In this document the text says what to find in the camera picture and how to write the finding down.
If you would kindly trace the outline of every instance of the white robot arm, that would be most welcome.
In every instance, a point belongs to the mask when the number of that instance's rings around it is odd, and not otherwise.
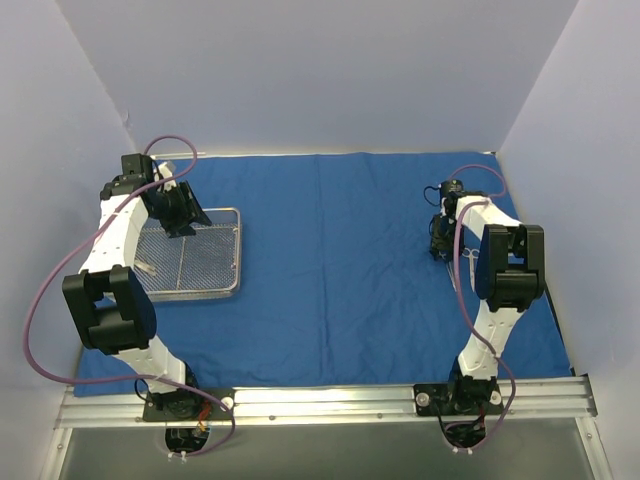
[[[122,157],[123,174],[105,185],[100,194],[100,225],[135,189],[172,170],[163,163],[154,172],[146,155]],[[169,352],[156,335],[155,310],[133,270],[140,230],[151,216],[160,221],[170,237],[193,235],[191,223],[210,225],[187,182],[169,181],[134,198],[93,244],[77,275],[65,277],[63,293],[82,343],[122,360],[136,373],[164,377],[197,386],[188,366]],[[115,305],[98,305],[110,293]],[[157,404],[179,401],[185,392],[149,381]]]
[[[502,354],[516,322],[544,293],[544,232],[537,225],[523,225],[509,217],[484,193],[465,191],[459,180],[440,185],[440,206],[431,232],[430,250],[435,259],[450,261],[462,253],[462,235],[460,250],[454,252],[458,222],[481,241],[475,271],[480,307],[474,329],[495,350],[494,356],[472,334],[456,357],[450,375],[449,404],[463,413],[491,400],[498,375],[496,357]],[[520,262],[511,263],[510,259]]]

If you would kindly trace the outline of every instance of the light gray wall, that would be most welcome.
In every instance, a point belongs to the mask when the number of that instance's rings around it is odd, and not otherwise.
[[[59,3],[138,147],[315,153],[496,150],[576,0]]]
[[[37,478],[62,386],[23,359],[27,306],[98,222],[98,192],[131,142],[52,0],[8,0],[0,16],[0,478]],[[80,342],[60,282],[41,304],[37,358],[70,374]]]
[[[640,2],[581,1],[500,151],[588,372],[616,479],[640,472]]]

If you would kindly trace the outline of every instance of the scissors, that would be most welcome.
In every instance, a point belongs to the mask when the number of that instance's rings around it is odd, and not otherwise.
[[[480,250],[477,248],[465,248],[462,256],[469,259],[469,281],[471,282],[471,290],[476,291],[476,260]]]
[[[137,258],[133,262],[133,266],[136,268],[139,268],[140,270],[142,270],[148,275],[151,275],[152,277],[155,277],[158,273],[156,271],[156,267],[154,267],[153,265],[149,265],[148,263],[143,262],[142,260],[138,260]]]
[[[442,258],[442,260],[444,260],[446,266],[447,266],[447,273],[449,274],[449,278],[451,279],[451,286],[453,287],[453,291],[457,292],[458,289],[456,288],[456,282],[455,279],[453,277],[453,262],[451,261],[447,261],[447,256],[444,253],[440,254],[440,258]]]

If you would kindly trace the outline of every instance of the black mounting plate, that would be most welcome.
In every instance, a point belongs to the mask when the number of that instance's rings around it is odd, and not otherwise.
[[[234,401],[236,391],[233,388],[202,388],[202,391],[214,396],[218,400],[222,400],[225,397],[229,397]],[[168,408],[158,410],[151,402],[151,398],[147,394],[147,401],[144,404],[144,412],[142,414],[142,421],[149,423],[164,423],[164,422],[181,422],[185,421],[184,418],[176,417],[172,414]],[[193,418],[188,421],[195,421],[197,418]],[[204,420],[222,421],[231,420],[231,415],[228,412],[223,411],[218,405],[212,405],[211,413]]]
[[[495,391],[500,393],[500,387],[496,385]],[[418,383],[413,386],[413,398],[418,396],[419,393],[426,393],[429,395],[429,405],[421,407],[416,403],[416,414],[419,417],[437,417],[438,412],[441,417],[453,417],[453,416],[472,416],[477,417],[480,415],[478,407],[473,407],[466,412],[460,412],[454,408],[454,405],[448,400],[449,398],[449,385],[446,383]],[[504,410],[503,402],[499,405],[493,405],[486,402],[483,405],[485,415],[500,415]]]

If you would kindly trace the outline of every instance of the metal tray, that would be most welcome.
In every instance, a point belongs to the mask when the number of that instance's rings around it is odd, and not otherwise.
[[[168,238],[152,219],[140,231],[134,270],[152,302],[224,298],[240,287],[240,212],[204,212],[212,225],[194,225],[195,236]]]

